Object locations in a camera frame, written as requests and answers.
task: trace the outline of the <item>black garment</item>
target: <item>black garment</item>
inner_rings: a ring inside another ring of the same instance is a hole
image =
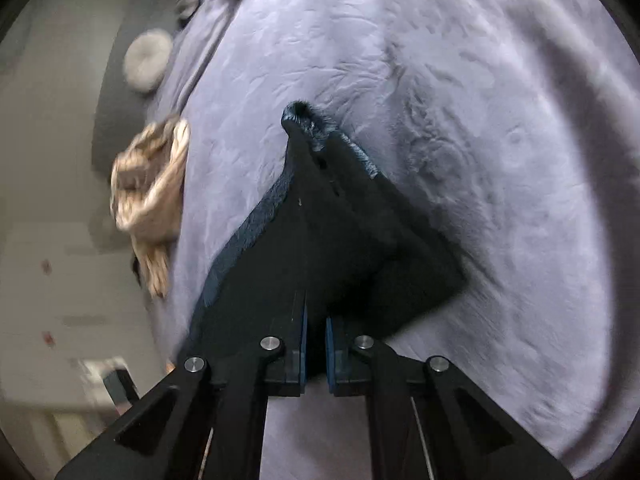
[[[373,176],[330,120],[302,103],[288,110],[282,126],[294,174],[287,196],[226,274],[182,357],[215,361],[260,341],[303,294],[314,375],[325,370],[327,315],[355,317],[385,338],[464,284],[454,248],[381,173]]]

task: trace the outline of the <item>beige floor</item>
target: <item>beige floor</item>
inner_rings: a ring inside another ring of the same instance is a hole
[[[31,0],[0,43],[0,426],[38,480],[64,455],[34,414],[91,408],[75,360],[122,357],[143,392],[162,377],[130,250],[89,230],[109,222],[90,147],[128,1]]]

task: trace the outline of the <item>beige knitted cloth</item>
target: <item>beige knitted cloth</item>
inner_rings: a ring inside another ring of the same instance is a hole
[[[168,244],[180,231],[188,146],[187,122],[170,117],[138,134],[111,170],[111,213],[131,235],[152,296],[165,297],[169,287]]]

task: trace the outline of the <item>white round object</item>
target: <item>white round object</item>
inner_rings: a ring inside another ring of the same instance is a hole
[[[171,35],[161,28],[140,34],[124,55],[122,70],[127,84],[145,94],[158,88],[173,45]]]

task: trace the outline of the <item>lavender blanket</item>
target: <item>lavender blanket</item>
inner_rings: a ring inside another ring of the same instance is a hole
[[[395,348],[448,356],[574,475],[610,456],[640,404],[640,68],[601,3],[205,0],[150,110],[192,131],[168,354],[293,100],[465,251],[469,290]],[[270,401],[262,478],[367,478],[362,404],[310,390]]]

